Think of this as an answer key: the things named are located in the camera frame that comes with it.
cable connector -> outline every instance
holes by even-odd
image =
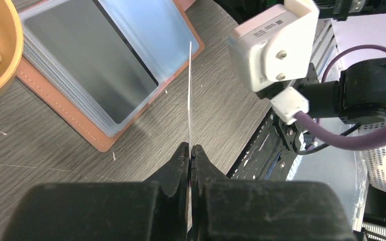
[[[288,87],[271,99],[273,110],[287,125],[292,125],[298,111],[309,112],[309,101],[293,87]]]

white wall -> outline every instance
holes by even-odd
[[[347,21],[332,23],[340,52],[362,44],[386,47],[386,14],[349,17]],[[378,50],[358,50],[341,59],[344,69],[362,60],[386,57]]]

wooden table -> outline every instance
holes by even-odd
[[[14,0],[18,9],[34,2]],[[193,142],[227,172],[269,105],[232,71],[227,36],[235,21],[212,0],[198,0],[187,15],[206,45],[192,63]],[[0,98],[0,237],[14,207],[33,185],[147,178],[187,141],[186,106],[184,71],[109,152],[100,153],[16,80]]]

screw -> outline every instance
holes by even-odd
[[[284,80],[285,78],[286,78],[286,76],[283,73],[280,73],[276,76],[276,79],[279,81]]]
[[[276,57],[277,57],[278,59],[284,59],[284,58],[286,58],[286,56],[287,56],[287,53],[286,53],[285,50],[281,50],[280,52],[278,52],[278,53],[276,54]]]

black wire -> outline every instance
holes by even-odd
[[[362,125],[361,124],[355,124],[353,127],[351,127],[350,129],[344,131],[343,133],[340,134],[340,136],[348,136],[349,134],[353,133],[353,131],[359,129]],[[304,156],[304,155],[308,155],[308,154],[313,154],[313,153],[316,153],[318,151],[321,151],[325,148],[327,148],[329,146],[329,144],[326,144],[326,143],[323,143],[321,144],[320,146],[318,147],[315,147],[309,151],[299,151],[296,149],[295,153],[297,155],[301,155],[301,156]]]

